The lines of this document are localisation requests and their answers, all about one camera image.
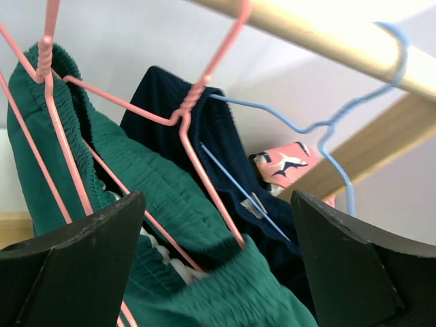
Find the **green jacket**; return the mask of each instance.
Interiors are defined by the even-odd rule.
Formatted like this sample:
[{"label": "green jacket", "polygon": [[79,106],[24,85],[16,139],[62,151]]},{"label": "green jacket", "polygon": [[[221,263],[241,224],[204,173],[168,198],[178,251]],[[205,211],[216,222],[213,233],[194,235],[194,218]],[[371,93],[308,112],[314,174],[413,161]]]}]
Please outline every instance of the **green jacket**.
[{"label": "green jacket", "polygon": [[[36,67],[37,46],[25,55]],[[52,67],[60,76],[80,78],[76,63],[58,45],[53,48]],[[81,219],[84,211],[52,127],[44,85],[34,83],[18,64],[9,86],[72,219]],[[114,197],[97,178],[82,137],[127,188],[144,193],[150,214],[208,269],[207,277],[186,285],[171,265],[162,262],[150,238],[140,236],[124,297],[139,326],[317,326],[295,296],[277,283],[248,236],[246,248],[238,247],[188,173],[128,139],[118,125],[94,109],[83,89],[57,78],[54,87],[59,116],[93,210],[109,205]],[[7,132],[36,233],[61,227],[65,222],[10,107]],[[159,243],[168,246],[157,235]]]}]

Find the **blue hanger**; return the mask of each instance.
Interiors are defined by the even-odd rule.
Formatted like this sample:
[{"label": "blue hanger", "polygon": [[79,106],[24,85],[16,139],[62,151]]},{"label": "blue hanger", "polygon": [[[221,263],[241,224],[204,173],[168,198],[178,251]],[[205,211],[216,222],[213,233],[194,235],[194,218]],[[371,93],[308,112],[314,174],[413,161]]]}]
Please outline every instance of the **blue hanger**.
[{"label": "blue hanger", "polygon": [[[272,108],[269,108],[267,106],[264,106],[261,104],[255,104],[255,103],[251,103],[251,102],[246,102],[246,101],[241,101],[241,100],[237,100],[237,99],[232,99],[229,97],[223,97],[221,95],[215,95],[215,94],[210,95],[210,97],[212,97],[214,99],[221,100],[221,101],[230,102],[233,104],[240,104],[242,106],[248,106],[248,107],[252,107],[252,108],[258,108],[258,109],[265,110],[265,111],[271,113],[272,115],[276,116],[278,119],[283,121],[287,126],[289,126],[294,131],[296,131],[297,133],[300,133],[300,134],[307,134],[307,133],[312,132],[314,129],[316,129],[318,127],[326,126],[328,129],[327,129],[327,132],[321,137],[320,141],[318,142],[318,150],[320,151],[320,153],[324,157],[326,157],[328,160],[330,160],[330,162],[339,171],[339,174],[341,174],[343,180],[345,181],[345,185],[347,187],[347,201],[348,201],[349,213],[351,216],[354,216],[354,217],[356,216],[356,205],[355,205],[355,201],[354,201],[354,190],[353,190],[352,182],[350,181],[347,173],[344,171],[344,169],[341,167],[341,165],[339,165],[338,162],[327,152],[325,145],[326,145],[326,142],[330,139],[330,137],[336,131],[336,125],[342,118],[344,118],[347,114],[349,114],[357,106],[365,104],[365,103],[371,101],[372,99],[375,99],[376,97],[379,97],[379,96],[387,93],[388,91],[398,87],[400,81],[402,81],[402,79],[404,77],[406,67],[407,67],[407,51],[410,47],[409,38],[403,33],[403,31],[399,27],[397,27],[393,24],[390,24],[387,22],[376,22],[376,24],[378,24],[379,26],[383,27],[385,30],[387,30],[388,32],[393,34],[399,41],[399,45],[400,45],[400,47],[399,47],[399,50],[400,50],[399,64],[398,64],[397,71],[396,71],[396,74],[395,74],[392,82],[390,84],[384,85],[384,86],[374,90],[373,92],[366,94],[363,97],[358,97],[356,99],[351,100],[350,102],[347,102],[342,108],[340,108],[335,114],[333,114],[333,117],[331,119],[329,119],[327,121],[318,121],[318,122],[308,126],[307,128],[302,129],[302,128],[299,128],[298,126],[296,126],[295,124],[293,124],[293,122],[289,121],[280,112],[277,112],[277,111],[275,111]],[[235,184],[235,186],[242,191],[244,196],[246,196],[247,199],[249,199],[250,202],[253,203],[253,205],[262,214],[264,214],[264,216],[266,216],[266,213],[264,213],[263,210],[259,209],[259,206],[251,198],[251,196],[246,191],[243,191],[242,187],[236,182],[236,180],[230,175],[230,173],[218,162],[218,160],[213,156],[213,154],[203,144],[202,144],[202,148],[206,151],[208,156],[211,157],[211,159],[218,165],[219,169],[221,169],[224,172],[224,174]],[[267,218],[267,220],[272,224],[272,226],[278,232],[280,232],[280,234],[283,235],[283,232],[271,221],[270,218]]]}]

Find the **pink hanger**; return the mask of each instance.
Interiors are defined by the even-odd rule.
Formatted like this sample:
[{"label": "pink hanger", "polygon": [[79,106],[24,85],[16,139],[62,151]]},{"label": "pink hanger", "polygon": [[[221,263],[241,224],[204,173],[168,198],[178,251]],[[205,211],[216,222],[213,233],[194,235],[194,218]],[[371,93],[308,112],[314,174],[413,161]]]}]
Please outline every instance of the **pink hanger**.
[{"label": "pink hanger", "polygon": [[[192,145],[189,141],[189,138],[187,137],[187,131],[189,129],[189,125],[191,122],[191,109],[196,104],[198,98],[201,96],[201,93],[203,92],[205,85],[211,80],[212,73],[215,71],[216,67],[218,66],[219,62],[222,60],[225,53],[230,49],[230,46],[234,43],[236,40],[238,34],[240,33],[243,25],[248,20],[250,13],[251,13],[251,2],[250,0],[241,0],[242,1],[242,8],[240,12],[240,16],[238,20],[234,23],[232,29],[228,33],[226,39],[212,58],[210,64],[205,69],[204,73],[200,77],[199,81],[192,86],[191,90],[189,90],[188,95],[184,99],[183,103],[181,104],[181,107],[177,110],[175,110],[172,113],[172,116],[170,119],[165,119],[163,117],[157,116],[155,114],[152,114],[150,112],[146,112],[138,107],[135,107],[131,104],[128,104],[127,102],[124,102],[121,99],[118,99],[116,97],[113,97],[112,95],[109,95],[103,91],[100,91],[96,89],[95,87],[92,87],[91,85],[88,85],[84,83],[81,80],[78,80],[77,78],[74,78],[73,76],[65,76],[62,78],[64,82],[72,82],[74,84],[77,84],[80,87],[83,87],[84,89],[87,89],[90,92],[96,93],[109,101],[112,101],[120,106],[125,107],[128,110],[131,110],[132,112],[135,112],[136,114],[139,114],[140,116],[143,116],[145,118],[148,118],[156,123],[160,123],[162,125],[167,126],[173,126],[177,123],[178,119],[182,117],[182,124],[179,131],[179,136],[181,138],[181,142],[192,161],[194,168],[196,169],[197,173],[199,174],[200,178],[202,179],[204,185],[206,186],[209,194],[211,195],[211,198],[213,199],[215,205],[223,215],[223,218],[225,222],[227,223],[229,229],[232,231],[235,239],[238,241],[239,245],[241,247],[244,247],[245,242],[240,235],[239,231],[237,230],[236,226],[234,225],[234,222],[232,221],[232,218],[228,214],[227,210],[225,209],[225,206],[223,205],[221,199],[219,198],[215,188],[213,187],[210,179],[207,176],[207,173],[205,172],[204,168],[202,167],[200,160],[198,159],[197,155],[195,154],[195,151],[192,148]],[[69,148],[67,139],[65,137],[65,133],[63,131],[61,121],[55,106],[55,101],[53,99],[53,78],[51,74],[51,59],[52,59],[52,45],[53,45],[53,35],[55,32],[55,26],[56,26],[56,20],[57,20],[57,13],[59,11],[59,4],[60,0],[48,0],[47,2],[47,10],[46,10],[46,24],[44,28],[44,36],[41,39],[41,41],[38,44],[39,47],[39,58],[38,58],[38,64],[36,71],[31,66],[30,62],[26,59],[22,51],[19,49],[19,47],[16,45],[16,42],[13,40],[12,36],[6,31],[4,26],[0,23],[0,33],[4,36],[6,39],[6,42],[10,45],[11,49],[14,51],[16,56],[18,57],[18,60],[22,63],[23,67],[26,69],[30,77],[37,82],[42,83],[45,81],[46,83],[46,102],[48,106],[48,111],[50,113],[50,118],[52,120],[52,123],[54,125],[54,129],[56,131],[56,135],[59,141],[59,144],[61,145],[63,155],[65,157],[65,160],[68,165],[68,169],[70,171],[70,174],[72,175],[75,187],[78,191],[80,201],[82,202],[82,205],[84,207],[84,211],[87,215],[90,215],[93,210],[91,207],[91,203],[89,202],[89,199],[87,197],[86,191],[84,189],[83,182],[80,178],[80,175],[78,173],[74,158],[72,156],[71,150]],[[61,212],[63,213],[63,216],[65,218],[65,221],[67,223],[71,222],[71,218],[68,215],[68,212],[66,211],[65,205],[62,202],[62,199],[59,195],[59,192],[57,191],[45,165],[44,162],[36,148],[36,145],[34,141],[32,140],[32,137],[29,133],[29,130],[25,126],[25,122],[23,121],[20,112],[18,108],[16,107],[16,104],[12,98],[12,95],[5,83],[5,80],[3,78],[3,75],[0,73],[0,84],[2,88],[5,90],[8,100],[11,103],[11,107],[17,116],[18,122],[20,123],[20,126],[23,128],[23,131],[25,133],[26,139],[28,140],[29,144],[31,145],[32,151],[35,154],[38,164],[40,165],[44,177],[48,181],[48,184],[50,186],[50,189],[53,192],[54,198],[57,201],[57,204],[59,205],[59,208],[61,209]],[[98,155],[92,151],[91,148],[89,148],[91,153],[93,154],[94,158],[103,166],[103,168],[110,173],[111,177],[119,184],[120,188],[125,192],[129,193],[129,190],[122,184],[122,182],[113,174],[113,172],[109,169],[109,167],[98,157]],[[188,262],[197,270],[202,271],[201,268],[191,259],[189,256],[177,245],[175,240],[158,224],[158,222],[148,213],[145,212],[145,215],[148,219],[152,221],[152,223],[163,233],[163,235],[168,239],[168,241],[176,248],[178,251],[188,260]],[[133,315],[130,313],[129,309],[123,302],[121,305],[121,310],[125,314],[126,319],[128,320],[130,326],[137,326]],[[117,320],[118,326],[124,327],[124,324],[119,317]]]}]

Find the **dark blue fabric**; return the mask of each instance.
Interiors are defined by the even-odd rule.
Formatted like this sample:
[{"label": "dark blue fabric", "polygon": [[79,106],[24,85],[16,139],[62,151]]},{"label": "dark blue fabric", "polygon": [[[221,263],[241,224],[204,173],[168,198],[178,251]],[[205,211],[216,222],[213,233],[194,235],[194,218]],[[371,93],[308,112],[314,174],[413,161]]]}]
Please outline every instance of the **dark blue fabric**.
[{"label": "dark blue fabric", "polygon": [[[139,84],[131,104],[159,116],[169,118],[185,98],[191,84],[159,68],[150,67]],[[209,98],[223,95],[219,89],[207,87],[192,110],[189,139],[204,169],[218,191],[238,229],[249,234],[265,256],[272,273],[314,313],[313,302],[299,253],[291,206],[262,189],[246,158],[233,118],[225,102]],[[178,127],[166,127],[127,111],[121,127],[133,140],[173,161],[190,173],[203,187],[178,137]],[[292,240],[284,239],[265,219],[258,219],[240,203],[244,195],[230,182],[200,147],[203,142],[229,173],[250,194],[255,193],[269,217]]]}]

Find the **pink fabric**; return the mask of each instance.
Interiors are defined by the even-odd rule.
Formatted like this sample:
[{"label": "pink fabric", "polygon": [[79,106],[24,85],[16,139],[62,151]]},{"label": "pink fabric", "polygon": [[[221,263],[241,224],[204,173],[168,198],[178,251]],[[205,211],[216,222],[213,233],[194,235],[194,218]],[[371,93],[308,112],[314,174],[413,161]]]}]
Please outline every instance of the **pink fabric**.
[{"label": "pink fabric", "polygon": [[[301,142],[279,146],[259,154],[256,165],[264,181],[286,188],[315,167],[320,160],[315,149]],[[334,207],[334,196],[326,201]]]}]

